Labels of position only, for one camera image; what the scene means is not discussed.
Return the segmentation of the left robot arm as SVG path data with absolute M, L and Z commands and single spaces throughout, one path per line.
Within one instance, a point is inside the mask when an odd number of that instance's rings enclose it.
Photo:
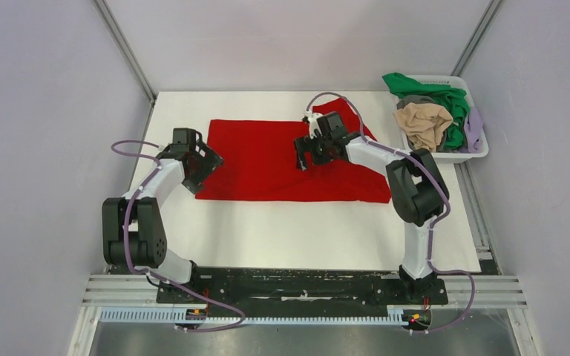
M 110 266 L 153 277 L 171 286 L 186 302 L 207 301 L 195 262 L 173 252 L 167 243 L 160 209 L 178 186 L 191 194 L 223 165 L 223 158 L 192 128 L 175 128 L 172 141 L 155 156 L 148 175 L 135 188 L 102 204 L 102 250 Z

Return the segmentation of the red t shirt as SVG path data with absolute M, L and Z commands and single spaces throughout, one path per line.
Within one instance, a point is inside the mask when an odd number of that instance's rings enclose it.
M 204 182 L 199 200 L 388 203 L 380 174 L 342 159 L 297 169 L 294 141 L 302 121 L 213 119 L 207 144 L 223 165 Z

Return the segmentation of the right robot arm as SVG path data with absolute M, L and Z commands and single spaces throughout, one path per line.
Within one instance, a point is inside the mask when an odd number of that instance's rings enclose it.
M 382 175 L 394 211 L 404 222 L 404 256 L 399 266 L 399 293 L 417 303 L 437 291 L 439 272 L 431 265 L 433 228 L 449 207 L 449 193 L 431 153 L 387 147 L 360 132 L 350 132 L 336 112 L 306 111 L 309 133 L 295 139 L 297 169 L 335 160 Z

